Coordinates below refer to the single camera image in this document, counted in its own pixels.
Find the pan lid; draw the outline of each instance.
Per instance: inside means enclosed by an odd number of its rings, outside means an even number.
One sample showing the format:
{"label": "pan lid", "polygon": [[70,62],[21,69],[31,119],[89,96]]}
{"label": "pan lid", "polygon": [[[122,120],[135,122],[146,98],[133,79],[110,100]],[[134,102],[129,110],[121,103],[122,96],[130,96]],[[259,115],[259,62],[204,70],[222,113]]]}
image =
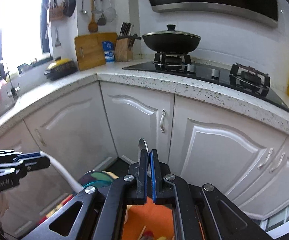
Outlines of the pan lid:
{"label": "pan lid", "polygon": [[150,35],[156,35],[156,34],[170,34],[171,33],[171,34],[188,35],[188,36],[191,36],[191,37],[196,37],[196,38],[201,39],[201,37],[199,35],[196,35],[196,34],[182,32],[182,31],[176,31],[175,30],[175,25],[173,25],[173,24],[168,24],[167,28],[168,28],[168,30],[166,30],[166,31],[147,33],[147,34],[142,35],[142,37],[150,36]]}

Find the gas stove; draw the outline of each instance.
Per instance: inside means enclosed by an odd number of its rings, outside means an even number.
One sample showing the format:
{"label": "gas stove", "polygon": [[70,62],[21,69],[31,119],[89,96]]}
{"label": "gas stove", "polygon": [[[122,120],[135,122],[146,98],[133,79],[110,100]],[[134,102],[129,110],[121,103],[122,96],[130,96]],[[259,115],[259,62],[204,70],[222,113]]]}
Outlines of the gas stove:
{"label": "gas stove", "polygon": [[270,76],[268,74],[238,63],[234,64],[231,70],[227,70],[191,63],[190,56],[186,54],[157,53],[153,62],[141,63],[123,69],[166,73],[210,82],[252,95],[289,112],[288,106],[270,88]]}

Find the white kitchen cabinet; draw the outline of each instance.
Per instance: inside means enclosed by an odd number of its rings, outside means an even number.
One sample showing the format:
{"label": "white kitchen cabinet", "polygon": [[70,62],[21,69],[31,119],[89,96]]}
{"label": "white kitchen cabinet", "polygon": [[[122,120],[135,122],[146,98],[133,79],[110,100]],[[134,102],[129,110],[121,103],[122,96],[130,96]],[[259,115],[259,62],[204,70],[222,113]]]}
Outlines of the white kitchen cabinet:
{"label": "white kitchen cabinet", "polygon": [[139,139],[144,138],[149,150],[157,149],[159,160],[167,163],[174,95],[108,82],[101,82],[101,90],[118,156],[137,162]]}
{"label": "white kitchen cabinet", "polygon": [[267,219],[289,205],[289,137],[263,174],[234,201],[258,220]]}
{"label": "white kitchen cabinet", "polygon": [[117,158],[98,82],[49,103],[25,123],[40,149],[76,180]]}
{"label": "white kitchen cabinet", "polygon": [[0,137],[0,150],[15,150],[24,153],[40,151],[23,121]]}
{"label": "white kitchen cabinet", "polygon": [[[1,149],[23,153],[40,151],[23,121],[0,137]],[[69,184],[52,166],[29,172],[19,186],[5,191],[9,209],[0,219],[3,230],[14,237],[24,235],[71,192]]]}
{"label": "white kitchen cabinet", "polygon": [[188,183],[211,183],[236,204],[278,156],[285,139],[285,134],[252,119],[176,96],[168,164]]}

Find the speckled countertop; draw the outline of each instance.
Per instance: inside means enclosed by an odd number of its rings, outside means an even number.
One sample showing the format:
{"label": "speckled countertop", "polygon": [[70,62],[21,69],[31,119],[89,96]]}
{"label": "speckled countertop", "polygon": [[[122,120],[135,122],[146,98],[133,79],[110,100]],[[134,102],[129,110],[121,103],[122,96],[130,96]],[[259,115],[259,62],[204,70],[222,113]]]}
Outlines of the speckled countertop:
{"label": "speckled countertop", "polygon": [[[42,106],[96,81],[108,81],[175,93],[229,109],[258,120],[289,135],[289,113],[263,100],[239,91],[169,74],[123,70],[123,67],[149,60],[107,64],[47,82],[21,96],[15,106],[0,117],[0,136]],[[289,98],[275,90],[289,107]]]}

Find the wooden spatula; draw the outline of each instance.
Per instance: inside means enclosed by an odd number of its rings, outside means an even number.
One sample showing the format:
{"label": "wooden spatula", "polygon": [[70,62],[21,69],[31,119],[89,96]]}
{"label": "wooden spatula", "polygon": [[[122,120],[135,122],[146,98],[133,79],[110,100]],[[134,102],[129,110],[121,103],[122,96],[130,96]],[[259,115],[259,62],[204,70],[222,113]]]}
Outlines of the wooden spatula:
{"label": "wooden spatula", "polygon": [[94,15],[94,10],[95,10],[95,2],[94,0],[91,0],[91,22],[88,25],[88,30],[90,33],[96,33],[98,31],[98,24],[95,21],[95,15]]}

